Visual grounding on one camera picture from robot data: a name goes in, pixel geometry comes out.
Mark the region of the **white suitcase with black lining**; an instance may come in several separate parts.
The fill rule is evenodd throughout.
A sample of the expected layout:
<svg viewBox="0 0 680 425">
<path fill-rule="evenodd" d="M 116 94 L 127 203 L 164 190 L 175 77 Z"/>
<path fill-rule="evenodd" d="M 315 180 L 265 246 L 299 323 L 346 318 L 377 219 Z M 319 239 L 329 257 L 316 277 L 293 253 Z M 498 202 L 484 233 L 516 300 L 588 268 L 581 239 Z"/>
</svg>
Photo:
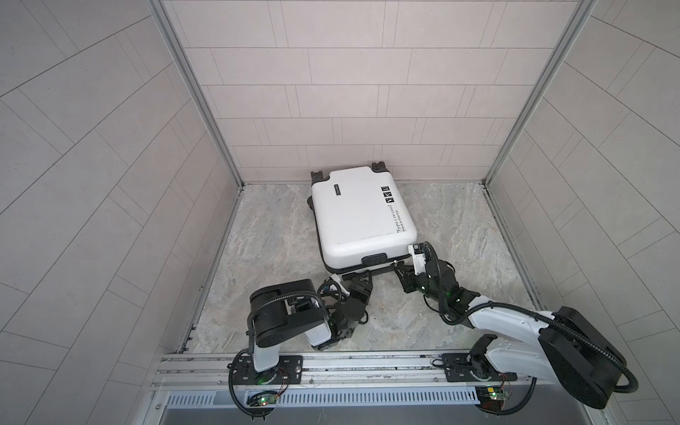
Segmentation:
<svg viewBox="0 0 680 425">
<path fill-rule="evenodd" d="M 384 162 L 311 178 L 307 203 L 327 271 L 345 276 L 410 259 L 418 232 Z"/>
</svg>

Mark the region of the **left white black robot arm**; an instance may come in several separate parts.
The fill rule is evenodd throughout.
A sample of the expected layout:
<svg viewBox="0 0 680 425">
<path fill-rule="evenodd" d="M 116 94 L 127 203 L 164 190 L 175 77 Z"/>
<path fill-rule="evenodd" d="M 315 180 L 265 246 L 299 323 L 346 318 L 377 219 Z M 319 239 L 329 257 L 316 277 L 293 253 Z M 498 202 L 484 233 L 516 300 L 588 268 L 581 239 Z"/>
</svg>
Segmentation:
<svg viewBox="0 0 680 425">
<path fill-rule="evenodd" d="M 315 288 L 309 279 L 281 283 L 251 294 L 247 319 L 248 348 L 230 367 L 235 385 L 287 386 L 301 382 L 303 357 L 280 354 L 283 343 L 304 335 L 317 351 L 350 338 L 368 322 L 372 274 L 348 282 L 327 279 Z"/>
</svg>

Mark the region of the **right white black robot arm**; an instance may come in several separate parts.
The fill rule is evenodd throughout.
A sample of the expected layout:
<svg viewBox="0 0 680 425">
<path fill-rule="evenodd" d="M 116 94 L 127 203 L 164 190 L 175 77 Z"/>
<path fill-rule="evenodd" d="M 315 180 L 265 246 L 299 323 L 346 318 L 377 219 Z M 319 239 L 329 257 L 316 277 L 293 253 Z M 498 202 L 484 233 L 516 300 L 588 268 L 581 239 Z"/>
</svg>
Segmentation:
<svg viewBox="0 0 680 425">
<path fill-rule="evenodd" d="M 621 352 L 582 313 L 563 306 L 535 311 L 493 301 L 461 287 L 453 265 L 428 243 L 408 248 L 410 264 L 395 273 L 406 293 L 420 292 L 426 305 L 449 326 L 465 326 L 483 335 L 469 351 L 471 374 L 515 373 L 560 384 L 573 398 L 596 409 L 614 394 L 639 389 L 639 380 Z"/>
</svg>

